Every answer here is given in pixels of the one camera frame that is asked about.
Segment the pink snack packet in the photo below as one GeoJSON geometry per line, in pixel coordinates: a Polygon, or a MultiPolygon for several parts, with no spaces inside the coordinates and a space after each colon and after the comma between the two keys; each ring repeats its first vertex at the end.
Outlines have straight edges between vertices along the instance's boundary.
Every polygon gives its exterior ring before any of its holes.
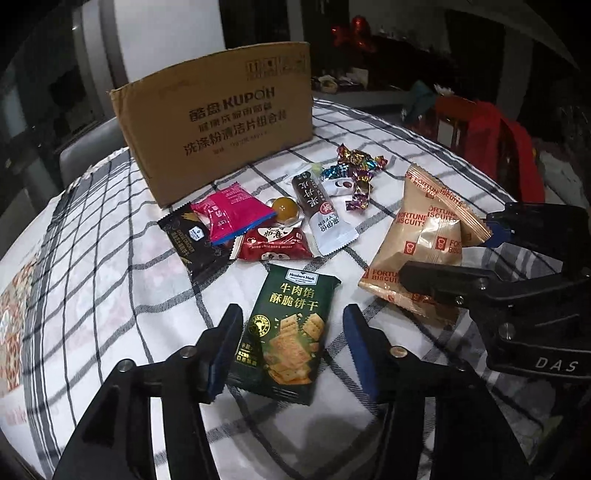
{"type": "Polygon", "coordinates": [[[237,182],[216,191],[191,209],[209,221],[209,239],[219,245],[276,218],[276,211],[253,197],[237,182]]]}

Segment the green cracker packet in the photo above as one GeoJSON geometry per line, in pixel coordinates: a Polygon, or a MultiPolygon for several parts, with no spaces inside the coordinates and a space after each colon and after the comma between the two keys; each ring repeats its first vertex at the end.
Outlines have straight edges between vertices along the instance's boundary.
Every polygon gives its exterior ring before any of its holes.
{"type": "Polygon", "coordinates": [[[339,284],[332,275],[271,265],[226,383],[273,400],[310,405],[339,284]]]}

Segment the black snack bar packet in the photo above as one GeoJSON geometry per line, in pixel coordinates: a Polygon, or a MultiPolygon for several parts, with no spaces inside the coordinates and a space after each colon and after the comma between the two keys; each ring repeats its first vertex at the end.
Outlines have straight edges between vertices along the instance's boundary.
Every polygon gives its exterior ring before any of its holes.
{"type": "Polygon", "coordinates": [[[173,210],[157,224],[167,235],[192,282],[204,281],[228,264],[228,248],[212,244],[209,229],[190,203],[173,210]]]}

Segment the checkered white tablecloth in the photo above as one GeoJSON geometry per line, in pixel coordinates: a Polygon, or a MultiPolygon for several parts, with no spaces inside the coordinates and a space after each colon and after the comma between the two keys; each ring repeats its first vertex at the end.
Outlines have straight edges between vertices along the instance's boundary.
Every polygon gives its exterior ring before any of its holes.
{"type": "MultiPolygon", "coordinates": [[[[290,191],[288,178],[310,163],[329,164],[339,145],[382,155],[370,206],[342,213],[359,236],[305,269],[341,280],[310,406],[280,403],[228,388],[202,416],[224,479],[363,479],[370,474],[382,412],[363,393],[342,333],[342,311],[360,305],[391,342],[431,362],[462,358],[482,376],[519,439],[533,455],[556,399],[552,386],[487,368],[476,326],[424,325],[363,291],[363,271],[400,206],[404,176],[418,164],[478,214],[500,210],[509,195],[488,176],[401,126],[317,101],[310,142],[213,181],[195,199],[232,183],[260,200],[290,191]]],[[[229,303],[252,310],[266,279],[263,263],[235,262],[199,284],[158,227],[156,205],[128,151],[108,155],[23,232],[1,262],[1,282],[27,290],[16,366],[17,387],[1,400],[1,428],[43,477],[51,477],[77,422],[116,363],[166,359],[216,325],[229,303]]]]}

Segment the yellow round jelly cup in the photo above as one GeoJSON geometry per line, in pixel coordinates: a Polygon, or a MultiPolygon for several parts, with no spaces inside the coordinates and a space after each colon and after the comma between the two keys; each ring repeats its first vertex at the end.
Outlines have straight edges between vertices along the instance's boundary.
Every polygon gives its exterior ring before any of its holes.
{"type": "Polygon", "coordinates": [[[279,197],[273,200],[271,209],[276,213],[276,222],[280,225],[290,225],[297,221],[297,202],[288,197],[279,197]]]}

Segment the red snack packet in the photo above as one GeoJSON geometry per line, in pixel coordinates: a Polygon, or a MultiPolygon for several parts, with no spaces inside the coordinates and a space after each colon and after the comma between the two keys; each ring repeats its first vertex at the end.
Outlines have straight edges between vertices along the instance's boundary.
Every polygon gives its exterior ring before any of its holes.
{"type": "Polygon", "coordinates": [[[229,259],[307,260],[314,257],[300,227],[254,228],[235,238],[229,259]]]}

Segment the grey dining chair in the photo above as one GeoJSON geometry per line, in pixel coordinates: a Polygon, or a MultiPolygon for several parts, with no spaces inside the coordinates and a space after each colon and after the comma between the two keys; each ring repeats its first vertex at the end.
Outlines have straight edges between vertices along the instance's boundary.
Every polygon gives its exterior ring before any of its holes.
{"type": "Polygon", "coordinates": [[[82,135],[59,155],[63,186],[68,187],[89,167],[125,146],[126,142],[116,117],[82,135]]]}

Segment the brown cardboard box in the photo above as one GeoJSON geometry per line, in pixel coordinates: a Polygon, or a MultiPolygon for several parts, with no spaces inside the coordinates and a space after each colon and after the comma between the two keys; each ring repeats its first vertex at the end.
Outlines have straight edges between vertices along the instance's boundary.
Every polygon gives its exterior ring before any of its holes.
{"type": "Polygon", "coordinates": [[[312,137],[306,42],[209,54],[109,96],[126,144],[161,207],[312,137]]]}

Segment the beige fortune biscuits bag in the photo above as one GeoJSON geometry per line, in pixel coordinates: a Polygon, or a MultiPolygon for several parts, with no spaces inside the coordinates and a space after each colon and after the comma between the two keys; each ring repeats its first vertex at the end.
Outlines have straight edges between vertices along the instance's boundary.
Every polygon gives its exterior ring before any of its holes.
{"type": "Polygon", "coordinates": [[[465,247],[491,236],[485,222],[454,191],[413,164],[405,175],[402,206],[358,286],[429,322],[453,325],[459,310],[407,290],[400,270],[409,261],[459,266],[465,247]]]}

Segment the white small candy packet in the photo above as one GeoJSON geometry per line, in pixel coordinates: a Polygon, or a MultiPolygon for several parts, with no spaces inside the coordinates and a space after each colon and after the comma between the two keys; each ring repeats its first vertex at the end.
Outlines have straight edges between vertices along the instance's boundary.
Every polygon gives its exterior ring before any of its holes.
{"type": "Polygon", "coordinates": [[[355,183],[349,178],[325,179],[322,186],[329,197],[352,196],[355,183]]]}

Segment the colourful foil candy pile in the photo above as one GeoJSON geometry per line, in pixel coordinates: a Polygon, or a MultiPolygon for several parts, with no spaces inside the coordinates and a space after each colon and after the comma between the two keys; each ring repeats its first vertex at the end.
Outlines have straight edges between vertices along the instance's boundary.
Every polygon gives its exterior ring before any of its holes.
{"type": "Polygon", "coordinates": [[[349,149],[341,144],[337,148],[338,161],[322,170],[321,181],[325,179],[349,178],[355,183],[351,199],[346,201],[346,210],[366,210],[370,204],[370,192],[373,190],[372,180],[386,169],[388,160],[384,156],[376,156],[358,149],[349,149]]]}

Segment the green small candy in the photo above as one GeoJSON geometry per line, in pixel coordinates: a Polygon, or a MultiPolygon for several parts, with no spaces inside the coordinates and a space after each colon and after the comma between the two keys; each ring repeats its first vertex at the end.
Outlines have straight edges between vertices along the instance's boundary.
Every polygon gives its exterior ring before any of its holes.
{"type": "Polygon", "coordinates": [[[322,176],[322,165],[320,163],[311,163],[310,172],[312,176],[320,179],[322,176]]]}

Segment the patterned table mat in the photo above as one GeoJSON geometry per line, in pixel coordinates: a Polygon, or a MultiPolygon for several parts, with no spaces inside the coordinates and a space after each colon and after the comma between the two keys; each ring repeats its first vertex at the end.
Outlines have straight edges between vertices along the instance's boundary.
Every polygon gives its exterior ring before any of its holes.
{"type": "Polygon", "coordinates": [[[20,386],[22,336],[35,264],[35,258],[25,264],[1,294],[1,398],[20,386]]]}

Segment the red heart balloons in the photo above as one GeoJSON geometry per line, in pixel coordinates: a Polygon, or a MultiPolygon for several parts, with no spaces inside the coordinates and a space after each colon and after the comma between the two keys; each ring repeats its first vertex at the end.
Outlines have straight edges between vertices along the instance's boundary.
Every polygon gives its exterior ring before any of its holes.
{"type": "Polygon", "coordinates": [[[331,34],[335,48],[349,46],[365,52],[375,51],[370,24],[363,16],[356,15],[349,25],[332,27],[331,34]]]}

